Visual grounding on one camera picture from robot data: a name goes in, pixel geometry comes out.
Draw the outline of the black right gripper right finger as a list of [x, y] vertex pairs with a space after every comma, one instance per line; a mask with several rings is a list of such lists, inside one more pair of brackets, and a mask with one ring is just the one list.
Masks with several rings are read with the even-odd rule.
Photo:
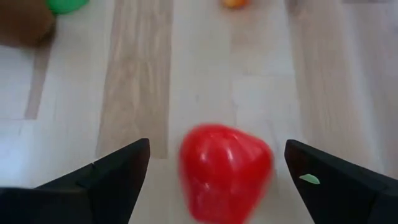
[[[398, 224], [398, 180], [289, 139], [285, 161], [315, 224]], [[312, 174], [319, 185], [299, 179]]]

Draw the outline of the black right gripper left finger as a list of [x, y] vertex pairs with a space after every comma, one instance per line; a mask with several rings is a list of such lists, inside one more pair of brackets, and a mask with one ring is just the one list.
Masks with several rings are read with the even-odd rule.
[[36, 188], [0, 187], [0, 224], [128, 224], [149, 159], [143, 138]]

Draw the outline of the red toy bell pepper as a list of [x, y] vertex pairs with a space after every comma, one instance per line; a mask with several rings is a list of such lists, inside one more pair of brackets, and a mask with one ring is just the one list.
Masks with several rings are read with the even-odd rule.
[[178, 153], [191, 216], [205, 224], [244, 224], [266, 194], [273, 165], [262, 139], [222, 124], [193, 127]]

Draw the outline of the green toy fruit half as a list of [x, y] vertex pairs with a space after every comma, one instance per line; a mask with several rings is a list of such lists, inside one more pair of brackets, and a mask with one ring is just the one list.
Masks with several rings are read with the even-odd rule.
[[45, 0], [47, 7], [56, 15], [79, 10], [90, 0]]

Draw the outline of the small orange toy fruit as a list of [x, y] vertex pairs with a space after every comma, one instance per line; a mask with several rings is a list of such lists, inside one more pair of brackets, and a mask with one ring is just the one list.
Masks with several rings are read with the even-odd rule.
[[247, 6], [251, 0], [221, 0], [224, 7], [228, 9], [240, 9]]

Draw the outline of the small green leaf scrap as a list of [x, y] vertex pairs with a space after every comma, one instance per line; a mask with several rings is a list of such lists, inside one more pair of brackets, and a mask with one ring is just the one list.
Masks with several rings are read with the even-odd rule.
[[320, 184], [320, 180], [316, 176], [314, 176], [312, 174], [301, 175], [299, 177], [299, 179], [302, 179], [302, 180], [304, 180], [304, 181], [306, 181], [308, 183], [314, 184], [314, 185], [319, 185]]

